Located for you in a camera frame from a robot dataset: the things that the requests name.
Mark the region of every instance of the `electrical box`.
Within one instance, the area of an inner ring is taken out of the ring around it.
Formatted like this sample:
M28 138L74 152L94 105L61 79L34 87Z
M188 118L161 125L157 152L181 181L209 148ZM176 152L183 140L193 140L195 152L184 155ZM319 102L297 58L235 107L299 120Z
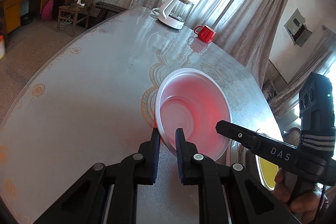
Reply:
M300 14L299 10L296 9L285 24L285 29L290 35L293 43L295 45L299 45L300 47L303 46L312 34L312 32L307 29L305 22L305 18Z

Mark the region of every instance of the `bowl rim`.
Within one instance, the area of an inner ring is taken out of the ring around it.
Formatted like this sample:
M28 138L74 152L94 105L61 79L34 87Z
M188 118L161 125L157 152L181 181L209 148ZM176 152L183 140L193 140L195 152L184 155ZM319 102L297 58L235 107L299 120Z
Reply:
M162 96L163 90L166 88L167 84L170 82L170 80L174 76L176 76L177 74L180 74L182 72L194 72L194 73L197 73L199 75L202 75L203 77L208 78L212 83L214 83L215 86L218 88L218 90L221 92L221 94L222 94L222 96L223 96L223 98L224 98L224 100L226 102L227 108L229 110L230 122L232 122L232 114L231 114L230 105L229 105L229 103L227 101L227 98L226 98L223 90L214 81L214 79L212 79L209 75L207 75L204 72L202 72L200 70L197 70L197 69L183 68L183 69L174 70L172 73L170 73L169 75L167 75L166 78L164 78L164 80L162 81L161 85L159 86L159 89L157 90L157 95L156 95L156 99L155 99L154 116L155 116L155 124L156 124L156 127L159 130L161 138L163 139L163 141L164 141L165 145L167 146L167 148L169 149L169 151L172 152L175 156L176 156L176 149L172 146L172 144L169 142L169 140L167 138L167 135L164 133L162 122L161 122L161 119L159 118L160 117L160 104L161 104L161 96ZM225 150L215 160L218 160L224 154Z

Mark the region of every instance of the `wooden chair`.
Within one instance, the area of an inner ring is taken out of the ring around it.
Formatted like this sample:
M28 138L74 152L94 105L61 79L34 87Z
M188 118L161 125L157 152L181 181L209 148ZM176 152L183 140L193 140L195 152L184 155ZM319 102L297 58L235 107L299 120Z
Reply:
M75 35L75 27L78 22L81 22L86 19L85 27L86 28L88 27L93 0L84 0L84 1L85 1L85 6L81 6L77 3L73 3L71 5L63 5L59 7L57 31L60 30L61 19L72 22L73 26L72 26L71 37L74 37ZM82 11L87 11L87 16L83 17L80 20L77 20L78 14Z

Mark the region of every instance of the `hand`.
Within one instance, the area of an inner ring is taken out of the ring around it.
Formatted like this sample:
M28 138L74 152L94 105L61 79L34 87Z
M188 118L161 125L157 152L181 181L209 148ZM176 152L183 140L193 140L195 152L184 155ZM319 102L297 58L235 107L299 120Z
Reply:
M283 184L284 173L283 169L279 169L276 177L274 178L276 184L272 192L273 195L280 200L291 213L304 213L301 219L302 224L307 224L313 221L319 206L321 190L316 185L313 191L304 193L303 195L297 197L291 202L290 206L288 206L287 202L290 199L291 193L290 190Z

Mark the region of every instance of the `red mug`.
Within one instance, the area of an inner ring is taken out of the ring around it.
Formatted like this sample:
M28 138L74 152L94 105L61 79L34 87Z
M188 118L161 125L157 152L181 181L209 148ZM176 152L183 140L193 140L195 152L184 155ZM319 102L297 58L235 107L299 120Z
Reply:
M197 34L197 37L202 40L203 42L209 44L213 38L215 37L216 32L211 29L209 26L197 26L194 29L194 33Z

